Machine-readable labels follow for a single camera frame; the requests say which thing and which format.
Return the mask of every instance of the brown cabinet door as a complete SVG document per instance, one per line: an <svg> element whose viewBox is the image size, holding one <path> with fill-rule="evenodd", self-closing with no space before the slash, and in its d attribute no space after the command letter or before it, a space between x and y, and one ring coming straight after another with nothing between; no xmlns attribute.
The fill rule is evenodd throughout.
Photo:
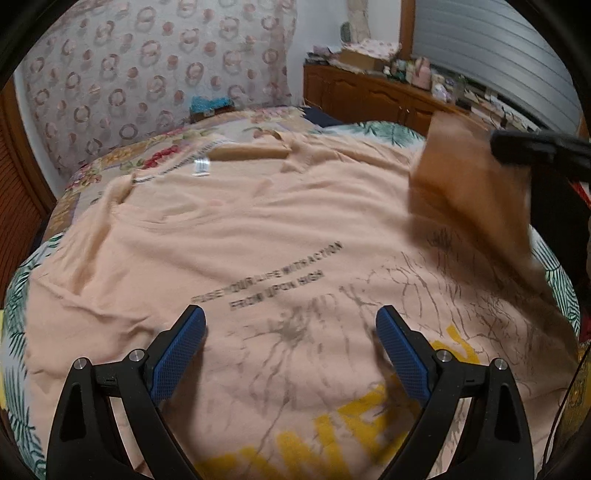
<svg viewBox="0 0 591 480"><path fill-rule="evenodd" d="M359 98L363 90L359 86L358 76L343 72L336 75L330 85L326 113L346 124L354 124L362 120Z"/></svg>
<svg viewBox="0 0 591 480"><path fill-rule="evenodd" d="M324 96L324 90L326 83L322 74L306 70L306 85L304 86L304 98L306 103L316 108L322 108L322 98Z"/></svg>
<svg viewBox="0 0 591 480"><path fill-rule="evenodd" d="M427 136L433 114L440 110L435 105L411 98L405 109L404 124L415 132Z"/></svg>
<svg viewBox="0 0 591 480"><path fill-rule="evenodd" d="M408 98L396 89L373 87L368 82L367 96L363 102L363 121L382 120L400 123L404 118L404 104Z"/></svg>

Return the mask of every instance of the brown wooden door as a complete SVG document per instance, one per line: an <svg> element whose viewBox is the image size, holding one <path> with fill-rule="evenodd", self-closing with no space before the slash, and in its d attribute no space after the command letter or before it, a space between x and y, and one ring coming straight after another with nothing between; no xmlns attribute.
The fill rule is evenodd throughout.
<svg viewBox="0 0 591 480"><path fill-rule="evenodd" d="M326 113L346 124L362 120L360 96L363 89L359 85L359 76L349 72L338 72L330 84Z"/></svg>
<svg viewBox="0 0 591 480"><path fill-rule="evenodd" d="M433 114L439 110L440 108L435 105L416 98L410 98L407 107L404 109L404 125L421 135L427 136Z"/></svg>
<svg viewBox="0 0 591 480"><path fill-rule="evenodd" d="M366 85L367 94L363 101L363 121L381 120L400 123L403 119L404 104L408 98L395 88Z"/></svg>
<svg viewBox="0 0 591 480"><path fill-rule="evenodd" d="M322 99L324 98L324 91L327 83L324 80L322 72L306 69L306 76L304 78L304 99L306 104L322 108Z"/></svg>
<svg viewBox="0 0 591 480"><path fill-rule="evenodd" d="M28 144L10 80L0 93L0 307L12 275L55 204Z"/></svg>

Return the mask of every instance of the black cable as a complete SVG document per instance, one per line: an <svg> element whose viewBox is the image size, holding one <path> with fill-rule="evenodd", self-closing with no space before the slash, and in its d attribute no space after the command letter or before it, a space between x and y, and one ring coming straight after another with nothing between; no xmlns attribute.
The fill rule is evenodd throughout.
<svg viewBox="0 0 591 480"><path fill-rule="evenodd" d="M569 389L566 391L566 394L564 395L564 398L562 399L562 403L560 404L560 408L558 409L558 412L556 412L556 416L554 417L554 421L552 422L552 428L550 429L550 435L548 435L548 440L546 440L546 447L544 448L544 457L542 459L542 471L544 471L544 469L546 467L548 449L550 448L550 440L552 438L552 435L554 434L554 430L556 429L556 425L558 424L560 414L562 413L562 410L564 409L564 406L566 405L566 401L569 398L570 391L573 388L575 380L577 380L577 377L579 376L579 372L581 370L581 367L585 363L585 360L587 359L587 355L589 354L589 351L591 351L591 342L589 342L589 345L587 346L587 349L585 350L583 358L579 362L579 366L577 367L577 370L573 375L573 379L570 381Z"/></svg>

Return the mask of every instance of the patterned curtain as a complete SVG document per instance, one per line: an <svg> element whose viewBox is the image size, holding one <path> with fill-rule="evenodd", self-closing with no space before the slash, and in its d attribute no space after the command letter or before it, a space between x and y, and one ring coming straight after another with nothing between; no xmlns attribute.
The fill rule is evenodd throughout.
<svg viewBox="0 0 591 480"><path fill-rule="evenodd" d="M82 0L24 61L29 107L64 178L184 125L194 95L290 104L296 0Z"/></svg>
<svg viewBox="0 0 591 480"><path fill-rule="evenodd" d="M368 0L347 0L347 8L353 43L361 43L366 38L371 38L368 24Z"/></svg>

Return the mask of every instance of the blue textured pad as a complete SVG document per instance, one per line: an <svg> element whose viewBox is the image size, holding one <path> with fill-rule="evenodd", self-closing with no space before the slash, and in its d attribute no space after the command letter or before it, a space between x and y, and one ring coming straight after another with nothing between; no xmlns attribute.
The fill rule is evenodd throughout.
<svg viewBox="0 0 591 480"><path fill-rule="evenodd" d="M154 368L150 397L154 405L170 398L205 335L205 315L196 309Z"/></svg>
<svg viewBox="0 0 591 480"><path fill-rule="evenodd" d="M427 368L421 362L404 332L396 325L385 308L380 308L375 326L382 346L392 362L407 395L424 406L429 398Z"/></svg>

